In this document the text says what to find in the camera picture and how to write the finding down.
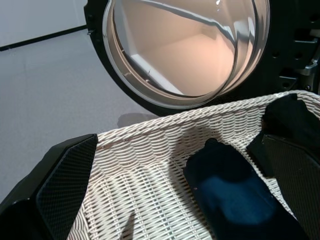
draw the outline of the gray carpet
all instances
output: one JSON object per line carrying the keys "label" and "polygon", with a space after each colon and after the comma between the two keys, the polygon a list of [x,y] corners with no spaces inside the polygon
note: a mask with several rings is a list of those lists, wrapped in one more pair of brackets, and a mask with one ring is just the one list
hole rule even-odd
{"label": "gray carpet", "polygon": [[153,118],[113,82],[86,30],[0,52],[0,201],[51,146]]}

